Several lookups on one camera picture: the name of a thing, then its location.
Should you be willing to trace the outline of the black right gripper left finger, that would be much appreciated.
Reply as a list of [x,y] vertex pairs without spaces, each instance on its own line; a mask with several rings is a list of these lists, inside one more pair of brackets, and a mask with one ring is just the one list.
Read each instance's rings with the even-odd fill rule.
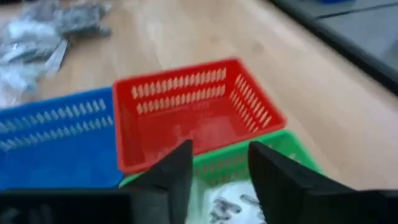
[[1,224],[185,223],[193,175],[187,139],[118,189],[1,192]]

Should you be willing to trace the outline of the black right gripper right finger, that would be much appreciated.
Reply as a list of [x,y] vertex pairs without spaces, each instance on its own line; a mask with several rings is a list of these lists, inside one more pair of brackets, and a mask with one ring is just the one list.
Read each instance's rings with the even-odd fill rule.
[[396,190],[355,190],[252,141],[252,184],[267,223],[397,224]]

